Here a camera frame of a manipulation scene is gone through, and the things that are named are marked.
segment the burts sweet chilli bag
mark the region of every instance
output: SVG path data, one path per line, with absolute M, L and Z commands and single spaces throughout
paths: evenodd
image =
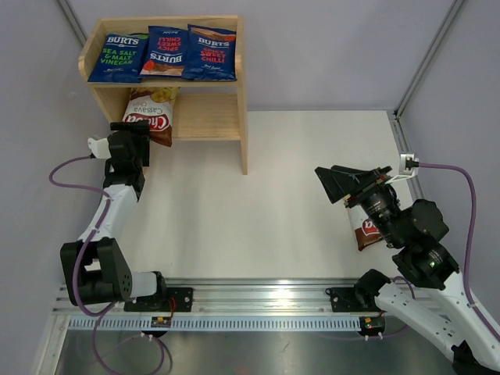
M 236 80 L 236 32 L 188 25 L 189 49 L 182 78 L 186 80 Z
M 108 34 L 88 81 L 141 82 L 139 72 L 147 46 L 147 34 Z
M 147 120 L 152 141 L 170 147 L 173 104 L 177 92 L 179 92 L 178 87 L 133 88 L 130 91 L 130 101 L 123 115 L 123 122 L 135 123 Z
M 150 26 L 148 54 L 141 75 L 180 78 L 187 51 L 187 30 Z

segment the white bracket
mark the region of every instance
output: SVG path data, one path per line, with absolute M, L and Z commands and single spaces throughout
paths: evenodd
M 407 167 L 407 162 L 418 162 L 418 158 L 415 154 L 400 154 L 399 155 L 399 171 L 398 175 L 392 177 L 386 184 L 393 184 L 394 182 L 408 180 L 409 178 L 414 178 L 418 173 L 418 168 Z
M 96 159 L 110 159 L 108 138 L 94 139 L 88 138 L 88 147 Z

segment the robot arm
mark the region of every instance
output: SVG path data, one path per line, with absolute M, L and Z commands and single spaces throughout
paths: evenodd
M 332 203 L 345 198 L 349 208 L 362 206 L 387 246 L 401 249 L 392 259 L 402 276 L 422 288 L 450 320 L 407 298 L 376 270 L 370 270 L 356 283 L 355 299 L 360 308 L 382 309 L 422 334 L 453 362 L 457 374 L 500 374 L 500 342 L 469 305 L 458 263 L 439 243 L 449 231 L 441 212 L 434 202 L 425 199 L 399 209 L 390 184 L 414 177 L 418 165 L 414 155 L 405 154 L 396 177 L 388 176 L 390 166 L 371 171 L 332 166 L 317 168 L 316 174 Z M 488 311 L 482 306 L 479 309 L 499 331 Z
M 127 218 L 138 203 L 144 187 L 143 166 L 149 165 L 149 125 L 147 121 L 112 123 L 116 130 L 107 138 L 89 139 L 93 157 L 106 159 L 104 191 L 90 225 L 77 241 L 61 248 L 61 262 L 70 301 L 76 305 L 72 285 L 75 262 L 82 245 L 97 227 L 107 200 L 112 204 L 104 221 L 85 251 L 78 272 L 78 292 L 85 305 L 127 302 L 136 297 L 163 293 L 161 274 L 131 272 L 116 241 Z

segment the blue chip bag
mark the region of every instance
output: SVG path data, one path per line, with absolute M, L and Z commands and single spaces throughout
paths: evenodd
M 186 80 L 236 80 L 236 31 L 188 25 L 189 49 L 182 77 Z
M 187 51 L 187 30 L 150 26 L 148 54 L 141 75 L 180 78 Z
M 147 34 L 108 34 L 88 82 L 141 82 Z

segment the wooden shelf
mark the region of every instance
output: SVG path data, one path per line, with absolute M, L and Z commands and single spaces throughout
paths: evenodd
M 220 27 L 236 31 L 235 81 L 190 81 L 146 77 L 139 84 L 89 83 L 88 78 L 109 33 L 148 32 L 148 26 L 187 29 L 188 24 Z M 174 16 L 100 19 L 94 26 L 78 59 L 81 76 L 109 122 L 121 121 L 131 88 L 200 88 L 200 92 L 182 92 L 173 107 L 173 137 L 187 141 L 240 141 L 243 174 L 248 173 L 247 103 L 243 56 L 243 19 L 240 16 Z M 230 87 L 234 93 L 215 93 L 203 88 Z
M 172 135 L 183 141 L 239 141 L 236 94 L 179 94 Z
M 238 85 L 237 80 L 180 80 L 176 78 L 146 77 L 140 84 L 117 84 L 117 83 L 94 83 L 88 82 L 92 88 L 235 88 Z

